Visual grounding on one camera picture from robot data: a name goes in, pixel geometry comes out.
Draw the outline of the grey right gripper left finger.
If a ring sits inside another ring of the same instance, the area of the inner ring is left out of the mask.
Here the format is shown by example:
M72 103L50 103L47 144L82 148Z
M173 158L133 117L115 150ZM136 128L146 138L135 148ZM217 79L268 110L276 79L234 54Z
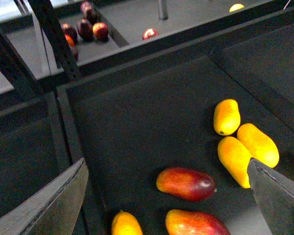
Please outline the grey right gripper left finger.
M81 158L0 218L0 235L71 235L84 201L89 171Z

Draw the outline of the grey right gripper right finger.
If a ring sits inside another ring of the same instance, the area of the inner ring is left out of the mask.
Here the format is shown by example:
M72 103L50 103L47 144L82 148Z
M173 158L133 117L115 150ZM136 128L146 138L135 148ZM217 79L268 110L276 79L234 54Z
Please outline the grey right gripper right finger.
M261 214L273 235L294 235L294 181L251 158L249 184Z

